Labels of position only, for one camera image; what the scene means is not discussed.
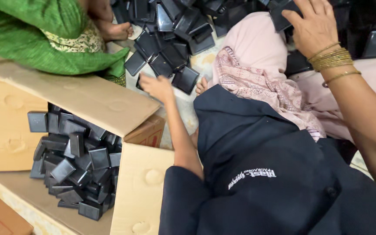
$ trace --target open cardboard box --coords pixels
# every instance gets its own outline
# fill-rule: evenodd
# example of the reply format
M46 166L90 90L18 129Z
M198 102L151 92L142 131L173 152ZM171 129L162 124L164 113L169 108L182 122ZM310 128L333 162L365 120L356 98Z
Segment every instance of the open cardboard box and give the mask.
M57 207L42 181L21 171L31 168L34 149L45 135L29 132L26 113L46 111L47 102L125 141L115 207L98 222ZM159 145L165 121L152 116L159 106L100 77L46 74L0 58L0 171L20 171L1 172L0 184L77 234L157 234L163 179L173 152L139 144Z

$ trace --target hand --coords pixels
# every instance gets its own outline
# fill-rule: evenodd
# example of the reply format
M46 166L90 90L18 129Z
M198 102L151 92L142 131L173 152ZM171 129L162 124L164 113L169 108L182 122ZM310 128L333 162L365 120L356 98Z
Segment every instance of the hand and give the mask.
M296 48L307 58L338 41L333 7L327 0L294 0L304 19L291 10L282 15L294 26ZM327 52L340 48L336 45Z
M160 100L164 105L175 101L172 85L164 76L159 76L156 79L141 73L139 84L145 92Z

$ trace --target pile of black plastic boxes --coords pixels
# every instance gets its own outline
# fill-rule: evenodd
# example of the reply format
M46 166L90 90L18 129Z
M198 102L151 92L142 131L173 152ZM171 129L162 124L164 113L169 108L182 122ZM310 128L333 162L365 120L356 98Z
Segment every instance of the pile of black plastic boxes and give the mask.
M34 152L30 178L44 179L58 206L99 220L114 206L120 137L52 104L28 117L31 132L49 133Z
M113 0L112 8L119 24L143 27L135 40L137 51L125 63L128 72L135 76L148 63L156 76L171 78L175 73L172 85L191 94L199 73L190 67L190 55L215 46L211 19L220 37L249 13L264 10L265 4L261 0Z

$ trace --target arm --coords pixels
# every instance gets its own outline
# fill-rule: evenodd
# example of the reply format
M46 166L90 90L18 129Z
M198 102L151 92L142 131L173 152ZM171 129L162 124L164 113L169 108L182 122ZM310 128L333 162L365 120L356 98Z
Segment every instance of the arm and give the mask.
M168 115L168 125L173 147L175 148L175 166L183 167L196 174L201 180L204 173L197 151L182 122L176 105L175 95L170 82L163 76L158 79L140 75L140 85L145 92L164 103Z
M303 13L285 10L282 14L295 27L294 42L307 58L338 41L336 20L327 0L294 0ZM340 48L333 47L323 53ZM321 70L325 81L343 72L356 71L352 65ZM359 74L332 80L328 84L358 149L376 180L376 93Z

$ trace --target wrist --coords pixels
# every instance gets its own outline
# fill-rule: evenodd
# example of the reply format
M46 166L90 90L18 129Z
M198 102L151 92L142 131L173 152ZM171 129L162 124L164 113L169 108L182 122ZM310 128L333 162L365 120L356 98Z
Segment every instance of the wrist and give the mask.
M163 101L165 108L176 105L175 95L169 96Z

